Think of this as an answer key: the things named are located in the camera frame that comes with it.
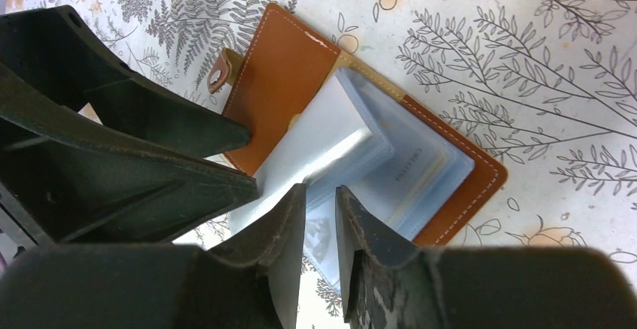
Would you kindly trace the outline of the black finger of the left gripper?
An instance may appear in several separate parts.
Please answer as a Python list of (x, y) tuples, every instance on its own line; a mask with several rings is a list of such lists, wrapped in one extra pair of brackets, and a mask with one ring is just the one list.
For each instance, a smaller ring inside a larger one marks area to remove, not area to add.
[(1, 16), (1, 63), (73, 111), (90, 104), (108, 128), (196, 158), (246, 146), (249, 130), (137, 73), (70, 5)]
[(93, 122), (1, 69), (1, 227), (18, 243), (168, 242), (255, 180)]

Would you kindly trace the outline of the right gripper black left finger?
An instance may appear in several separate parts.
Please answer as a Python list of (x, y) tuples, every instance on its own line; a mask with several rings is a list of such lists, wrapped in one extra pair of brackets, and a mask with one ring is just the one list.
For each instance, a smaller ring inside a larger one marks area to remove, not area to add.
[(306, 187), (204, 250), (175, 244), (44, 246), (1, 279), (3, 328), (293, 328)]

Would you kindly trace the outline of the brown leather card holder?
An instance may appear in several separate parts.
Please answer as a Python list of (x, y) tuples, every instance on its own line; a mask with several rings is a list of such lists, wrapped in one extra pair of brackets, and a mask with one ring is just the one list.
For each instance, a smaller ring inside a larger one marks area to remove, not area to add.
[(259, 198), (230, 213), (231, 230), (304, 183), (303, 252), (334, 291), (338, 186), (401, 237), (443, 245), (508, 177), (457, 129), (275, 3), (246, 53), (223, 50), (209, 80), (213, 91), (231, 85), (222, 113), (251, 134), (226, 156), (256, 179)]

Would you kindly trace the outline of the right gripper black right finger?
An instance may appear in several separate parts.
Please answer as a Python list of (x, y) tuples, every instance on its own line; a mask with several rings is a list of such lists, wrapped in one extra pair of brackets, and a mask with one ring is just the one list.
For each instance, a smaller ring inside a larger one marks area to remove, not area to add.
[(343, 315), (352, 328), (634, 328), (636, 297), (601, 252), (417, 246), (336, 190)]

